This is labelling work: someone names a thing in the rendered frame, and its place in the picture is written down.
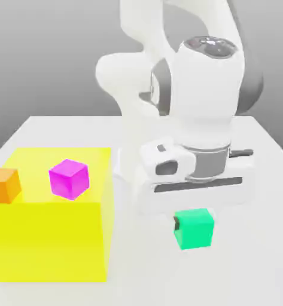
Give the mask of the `small magenta cube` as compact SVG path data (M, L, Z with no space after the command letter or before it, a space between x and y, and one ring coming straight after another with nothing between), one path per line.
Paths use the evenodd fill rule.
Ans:
M88 165L65 159L48 171L54 195L75 200L90 187Z

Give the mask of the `small orange cube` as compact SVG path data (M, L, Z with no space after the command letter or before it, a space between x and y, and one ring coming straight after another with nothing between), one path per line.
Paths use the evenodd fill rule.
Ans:
M0 203L12 203L21 190L18 170L0 168Z

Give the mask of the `large yellow box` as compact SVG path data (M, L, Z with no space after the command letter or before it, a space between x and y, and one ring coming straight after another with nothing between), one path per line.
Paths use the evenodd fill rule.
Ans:
M65 159L89 168L76 200L51 192L49 170ZM0 204L0 282L105 282L114 225L110 148L18 148L21 193Z

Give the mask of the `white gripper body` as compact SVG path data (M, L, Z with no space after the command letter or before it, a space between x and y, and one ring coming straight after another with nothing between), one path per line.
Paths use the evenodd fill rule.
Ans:
M254 193L254 161L229 160L224 173L206 183L154 183L139 170L136 211L145 215L200 208L222 209L250 201Z

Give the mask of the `small green cube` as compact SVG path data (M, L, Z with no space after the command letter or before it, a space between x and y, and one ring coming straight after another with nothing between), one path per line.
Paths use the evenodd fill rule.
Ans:
M174 236L181 250L209 247L214 232L215 221L207 209L177 211L180 230Z

